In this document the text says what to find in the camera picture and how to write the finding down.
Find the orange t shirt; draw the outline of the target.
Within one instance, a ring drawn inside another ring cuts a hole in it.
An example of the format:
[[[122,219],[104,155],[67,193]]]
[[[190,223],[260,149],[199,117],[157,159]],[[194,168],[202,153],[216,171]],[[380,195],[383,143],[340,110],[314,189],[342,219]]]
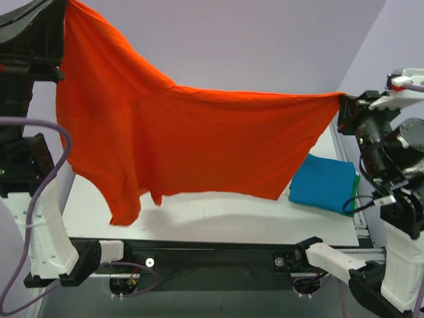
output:
[[[176,84],[99,13],[68,1],[56,118],[72,170],[129,226],[140,197],[223,191],[276,200],[339,110],[340,93],[220,91]]]

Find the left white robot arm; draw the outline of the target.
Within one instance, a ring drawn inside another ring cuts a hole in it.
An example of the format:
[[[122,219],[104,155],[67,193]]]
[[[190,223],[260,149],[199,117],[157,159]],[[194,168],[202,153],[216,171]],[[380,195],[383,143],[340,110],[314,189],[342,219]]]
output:
[[[1,199],[30,259],[28,288],[54,281],[78,286],[100,265],[128,272],[134,256],[120,240],[72,241],[58,205],[56,175],[66,162],[70,134],[28,117],[34,84],[64,79],[65,1],[31,1],[1,16]]]

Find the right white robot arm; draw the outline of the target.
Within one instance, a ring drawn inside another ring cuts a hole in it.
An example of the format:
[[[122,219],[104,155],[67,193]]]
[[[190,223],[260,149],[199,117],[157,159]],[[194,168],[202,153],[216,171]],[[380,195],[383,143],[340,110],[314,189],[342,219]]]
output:
[[[422,100],[421,92],[407,90],[339,99],[338,131],[357,141],[360,172],[374,188],[370,206],[379,207],[386,230],[385,263],[353,258],[317,237],[293,254],[297,268],[338,278],[379,317],[418,317],[423,310],[423,120],[390,124]]]

